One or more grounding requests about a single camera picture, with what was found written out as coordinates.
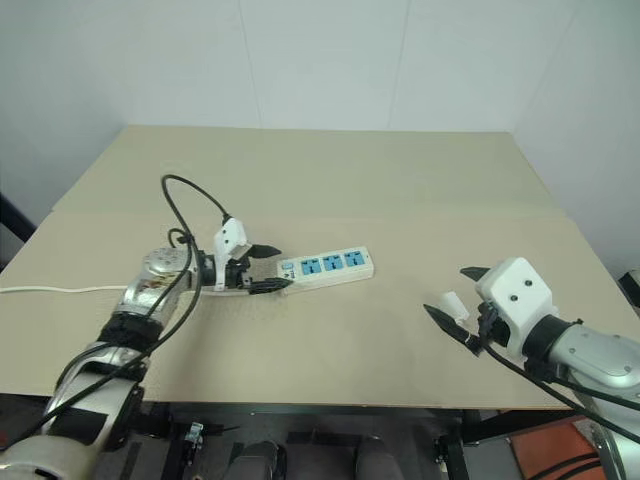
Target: power cord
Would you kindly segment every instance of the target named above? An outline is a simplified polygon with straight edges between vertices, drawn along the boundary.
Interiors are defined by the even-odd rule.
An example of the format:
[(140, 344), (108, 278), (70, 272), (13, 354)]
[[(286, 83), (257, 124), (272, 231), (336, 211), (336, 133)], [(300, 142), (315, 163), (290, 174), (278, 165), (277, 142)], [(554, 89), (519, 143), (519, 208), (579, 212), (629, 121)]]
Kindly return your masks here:
[(0, 293), (16, 293), (16, 292), (57, 292), (57, 293), (87, 293), (97, 292), (99, 290), (124, 290), (126, 285), (104, 285), (100, 287), (84, 287), (84, 288), (62, 288), (50, 287), (47, 285), (32, 285), (26, 287), (4, 287), (0, 288)]
[(25, 432), (23, 432), (23, 434), (20, 435), (20, 437), (18, 437), (13, 442), (9, 443), (7, 446), (3, 447), (2, 451), (7, 450), (9, 447), (11, 447), (15, 443), (19, 442), (20, 440), (35, 434), (40, 428), (42, 428), (44, 425), (46, 425), (50, 420), (52, 420), (56, 416), (60, 415), (62, 412), (66, 411), (68, 408), (70, 408), (72, 405), (74, 405), (78, 401), (82, 400), (83, 398), (86, 398), (88, 395), (90, 395), (91, 393), (93, 393), (96, 390), (98, 390), (100, 387), (105, 385), (110, 380), (120, 376), (124, 371), (128, 370), (129, 368), (132, 368), (134, 366), (139, 365), (146, 357), (151, 355), (151, 353), (153, 353), (156, 349), (158, 349), (160, 346), (162, 346), (167, 340), (169, 340), (180, 329), (180, 327), (182, 327), (182, 325), (184, 325), (186, 320), (189, 318), (189, 316), (191, 315), (191, 313), (195, 309), (196, 304), (198, 302), (198, 299), (200, 298), (201, 290), (202, 290), (202, 283), (203, 283), (202, 282), (202, 271), (203, 271), (204, 265), (203, 265), (202, 257), (199, 255), (199, 249), (198, 249), (198, 245), (197, 245), (197, 242), (195, 240), (195, 237), (191, 233), (191, 229), (189, 228), (189, 225), (185, 221), (185, 219), (182, 216), (180, 210), (176, 206), (173, 198), (171, 197), (171, 194), (169, 193), (169, 189), (168, 189), (168, 186), (167, 186), (167, 182), (169, 180), (176, 180), (176, 181), (185, 183), (185, 184), (191, 186), (192, 188), (194, 188), (195, 190), (197, 190), (198, 192), (200, 192), (201, 194), (203, 194), (205, 197), (207, 197), (222, 212), (223, 219), (224, 219), (223, 222), (226, 221), (227, 218), (230, 218), (230, 215), (227, 213), (227, 211), (224, 209), (224, 207), (222, 207), (222, 205), (215, 198), (213, 198), (208, 192), (206, 192), (205, 190), (203, 190), (201, 187), (199, 187), (195, 183), (191, 182), (190, 180), (187, 180), (187, 179), (185, 179), (183, 177), (179, 177), (177, 175), (165, 175), (165, 176), (162, 177), (162, 180), (161, 180), (162, 193), (164, 194), (165, 200), (167, 201), (169, 207), (171, 208), (171, 211), (173, 212), (173, 214), (175, 215), (176, 219), (178, 220), (178, 223), (180, 223), (180, 226), (182, 227), (182, 237), (185, 239), (185, 243), (187, 244), (187, 260), (185, 262), (184, 267), (180, 271), (180, 273), (171, 282), (171, 284), (167, 287), (167, 289), (158, 297), (156, 302), (151, 306), (151, 308), (146, 313), (145, 317), (147, 319), (151, 317), (151, 315), (156, 310), (156, 308), (158, 308), (158, 305), (160, 305), (160, 303), (169, 294), (169, 292), (173, 288), (175, 288), (175, 286), (178, 284), (178, 282), (180, 282), (182, 280), (182, 278), (188, 273), (189, 268), (191, 266), (191, 261), (192, 261), (194, 255), (195, 255), (196, 282), (195, 282), (195, 287), (194, 287), (194, 294), (193, 294), (193, 296), (191, 298), (191, 301), (189, 302), (189, 305), (187, 305), (187, 308), (185, 309), (183, 314), (180, 316), (178, 321), (175, 323), (175, 325), (165, 335), (163, 335), (161, 338), (159, 338), (151, 347), (147, 348), (146, 350), (144, 350), (143, 352), (138, 354), (136, 357), (134, 357), (129, 362), (127, 362), (124, 365), (116, 368), (111, 373), (107, 374), (106, 376), (104, 376), (103, 378), (98, 380), (97, 382), (95, 382), (95, 383), (91, 384), (90, 386), (86, 387), (85, 389), (81, 390), (80, 392), (78, 392), (77, 394), (73, 395), (71, 398), (69, 398), (65, 402), (63, 402), (60, 405), (58, 405), (53, 410), (49, 411), (40, 420), (38, 420), (31, 427), (29, 427)]
[(169, 229), (169, 231), (167, 232), (167, 241), (169, 242), (169, 245), (171, 245), (172, 248), (177, 248), (176, 244), (173, 243), (173, 234), (174, 233), (179, 233), (181, 236), (178, 237), (176, 240), (178, 240), (178, 243), (185, 243), (187, 240), (186, 238), (184, 238), (184, 232), (182, 230), (180, 230), (179, 228), (171, 228)]

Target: white plastic piece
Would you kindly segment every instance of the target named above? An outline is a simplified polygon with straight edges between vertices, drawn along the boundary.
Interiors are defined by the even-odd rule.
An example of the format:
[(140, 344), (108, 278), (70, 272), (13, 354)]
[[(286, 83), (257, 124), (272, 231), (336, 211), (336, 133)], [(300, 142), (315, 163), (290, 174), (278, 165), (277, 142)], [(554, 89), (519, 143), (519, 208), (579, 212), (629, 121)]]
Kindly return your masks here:
[(213, 257), (216, 263), (216, 284), (213, 289), (216, 292), (226, 289), (226, 269), (229, 260), (241, 258), (250, 248), (244, 225), (237, 218), (230, 218), (218, 230), (213, 237)]
[(466, 321), (469, 319), (469, 311), (462, 303), (462, 300), (458, 298), (456, 292), (443, 293), (440, 296), (438, 308), (453, 318), (461, 327), (465, 326)]
[(522, 257), (493, 267), (476, 283), (476, 291), (509, 326), (507, 353), (515, 360), (522, 359), (522, 346), (536, 323), (547, 315), (558, 315), (551, 290)]
[(345, 248), (280, 260), (278, 277), (293, 280), (284, 294), (330, 287), (373, 277), (373, 261), (366, 247)]

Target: white wall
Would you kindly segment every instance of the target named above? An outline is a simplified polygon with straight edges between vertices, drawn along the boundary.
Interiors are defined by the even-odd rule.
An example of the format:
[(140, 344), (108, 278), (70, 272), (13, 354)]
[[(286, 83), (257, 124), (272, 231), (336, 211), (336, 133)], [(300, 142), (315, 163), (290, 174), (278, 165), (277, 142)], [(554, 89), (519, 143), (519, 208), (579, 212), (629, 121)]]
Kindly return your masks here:
[(40, 222), (128, 123), (513, 131), (581, 5), (0, 0), (0, 190)]
[(640, 2), (583, 3), (515, 138), (612, 275), (640, 266)]

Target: white cable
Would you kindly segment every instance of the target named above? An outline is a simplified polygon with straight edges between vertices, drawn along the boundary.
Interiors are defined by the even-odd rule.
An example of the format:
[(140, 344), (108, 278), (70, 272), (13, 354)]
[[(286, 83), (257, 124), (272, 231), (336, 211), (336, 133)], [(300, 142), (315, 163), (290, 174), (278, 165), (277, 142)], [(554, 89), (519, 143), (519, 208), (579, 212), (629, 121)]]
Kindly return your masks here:
[(33, 285), (29, 287), (5, 287), (0, 288), (0, 293), (15, 293), (15, 292), (59, 292), (59, 293), (86, 293), (95, 292), (98, 290), (124, 290), (126, 286), (122, 285), (105, 285), (102, 287), (86, 287), (86, 288), (60, 288), (60, 287), (48, 287)]
[[(87, 293), (97, 292), (99, 290), (120, 290), (123, 291), (127, 288), (126, 285), (105, 285), (102, 287), (85, 287), (85, 288), (60, 288), (49, 287), (44, 285), (33, 285), (29, 287), (5, 287), (0, 288), (0, 294), (3, 293), (18, 293), (18, 292), (57, 292), (57, 293)], [(232, 297), (237, 295), (246, 295), (247, 291), (233, 291), (233, 292), (214, 292), (213, 290), (202, 290), (201, 296), (215, 296), (215, 297)]]

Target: floor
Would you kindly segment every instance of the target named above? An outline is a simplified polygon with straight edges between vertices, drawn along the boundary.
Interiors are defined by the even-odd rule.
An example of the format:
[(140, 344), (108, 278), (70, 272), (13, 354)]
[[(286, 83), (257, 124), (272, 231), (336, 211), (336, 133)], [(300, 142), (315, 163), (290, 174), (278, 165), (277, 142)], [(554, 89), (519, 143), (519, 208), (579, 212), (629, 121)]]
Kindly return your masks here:
[[(38, 418), (43, 404), (37, 399), (0, 395), (0, 443), (13, 438)], [(209, 405), (176, 405), (176, 421), (239, 427), (221, 435), (205, 436), (203, 448), (183, 479), (220, 480), (232, 455), (242, 445), (273, 440), (286, 447), (289, 480), (352, 479), (354, 447), (365, 435), (378, 435), (396, 457), (406, 480), (440, 480), (447, 476), (433, 461), (433, 439), (455, 422), (448, 412), (397, 410), (391, 414), (336, 414), (332, 411), (284, 413), (249, 411)], [(160, 478), (169, 449), (166, 440), (133, 435), (117, 452), (104, 453), (96, 480)], [(465, 448), (471, 480), (518, 480), (521, 477), (509, 443), (498, 440)]]

